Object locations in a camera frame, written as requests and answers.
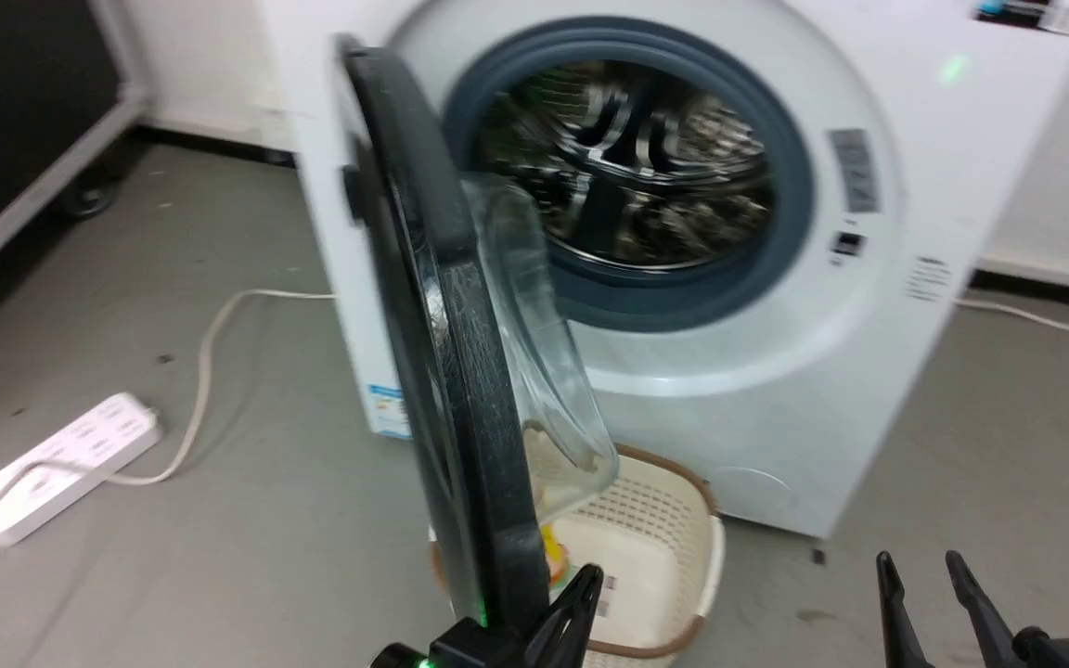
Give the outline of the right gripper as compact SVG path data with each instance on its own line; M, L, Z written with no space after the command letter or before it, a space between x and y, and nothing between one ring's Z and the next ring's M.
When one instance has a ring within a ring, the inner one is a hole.
M971 619L985 667L1069 668L1069 636L1051 637L1040 627L1023 627L1013 635L962 554L947 550L945 562L956 600ZM909 619L905 587L890 553L878 553L876 573L886 667L933 667Z

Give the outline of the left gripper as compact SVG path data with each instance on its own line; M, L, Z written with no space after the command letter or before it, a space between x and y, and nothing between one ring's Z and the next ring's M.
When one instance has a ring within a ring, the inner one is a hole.
M605 588L605 572L587 563L561 589L547 611L525 630L459 621L420 651L392 643L370 667L572 667L585 663L591 626ZM521 655L525 650L525 662Z

